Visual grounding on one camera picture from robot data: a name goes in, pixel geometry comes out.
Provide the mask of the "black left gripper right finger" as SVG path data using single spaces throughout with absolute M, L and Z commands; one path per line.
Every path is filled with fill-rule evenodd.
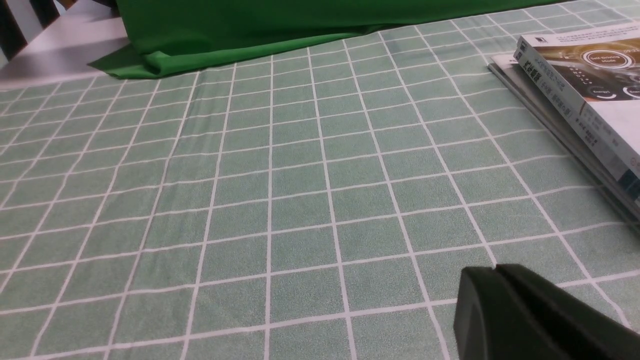
M 638 360 L 638 333 L 520 264 L 496 271 L 512 285 L 551 339 L 574 360 Z

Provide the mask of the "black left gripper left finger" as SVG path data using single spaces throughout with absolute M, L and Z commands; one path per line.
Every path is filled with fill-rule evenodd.
M 454 335 L 461 360 L 549 360 L 552 345 L 514 289 L 493 268 L 459 279 Z

